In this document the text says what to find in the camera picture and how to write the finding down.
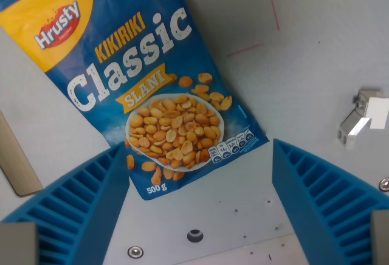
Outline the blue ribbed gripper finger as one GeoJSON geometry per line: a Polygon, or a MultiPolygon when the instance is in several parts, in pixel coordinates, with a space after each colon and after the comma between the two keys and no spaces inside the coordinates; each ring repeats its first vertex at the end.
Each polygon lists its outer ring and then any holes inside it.
{"type": "Polygon", "coordinates": [[[372,264],[376,188],[305,150],[273,141],[272,183],[309,264],[372,264]]]}
{"type": "Polygon", "coordinates": [[[128,189],[121,142],[61,176],[2,222],[36,225],[39,264],[103,264],[128,189]]]}

